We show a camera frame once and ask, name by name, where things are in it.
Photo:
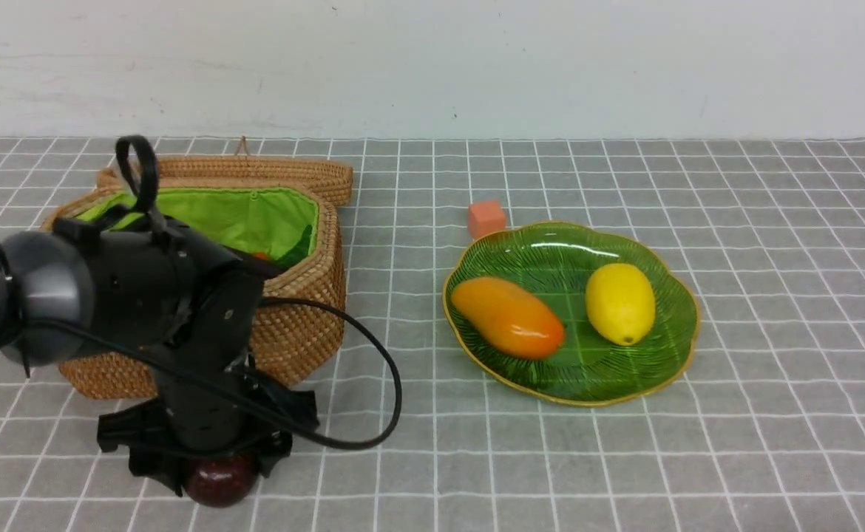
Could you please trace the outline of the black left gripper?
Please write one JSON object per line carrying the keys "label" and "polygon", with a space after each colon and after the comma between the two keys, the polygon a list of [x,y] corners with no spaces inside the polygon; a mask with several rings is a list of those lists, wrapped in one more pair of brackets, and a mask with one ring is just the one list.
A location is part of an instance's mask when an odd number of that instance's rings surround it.
{"label": "black left gripper", "polygon": [[[186,460],[248,455],[258,475],[270,478],[291,456],[293,435],[280,422],[260,420],[214,393],[156,371],[157,397],[101,415],[97,442],[104,452],[129,450],[129,473],[185,495]],[[315,394],[295,391],[249,364],[217,374],[217,383],[243,400],[270,409],[305,430],[320,422]]]}

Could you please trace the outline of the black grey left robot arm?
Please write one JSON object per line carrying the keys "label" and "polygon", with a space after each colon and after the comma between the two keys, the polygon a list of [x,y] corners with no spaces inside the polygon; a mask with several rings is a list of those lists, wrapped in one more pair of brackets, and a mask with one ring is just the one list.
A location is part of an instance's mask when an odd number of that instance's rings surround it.
{"label": "black grey left robot arm", "polygon": [[276,264],[181,222],[104,231],[58,219],[0,240],[0,352],[26,371],[142,355],[155,398],[101,415],[97,444],[131,475],[233,505],[319,427],[314,394],[262,374],[249,347]]}

